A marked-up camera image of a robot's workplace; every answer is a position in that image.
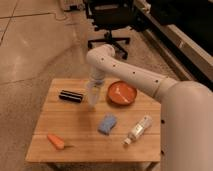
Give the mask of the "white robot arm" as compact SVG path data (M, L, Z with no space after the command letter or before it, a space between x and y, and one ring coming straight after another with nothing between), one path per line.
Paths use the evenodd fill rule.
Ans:
M109 44L89 50L86 59L92 85L109 73L161 104L161 171L213 171L212 90L118 61Z

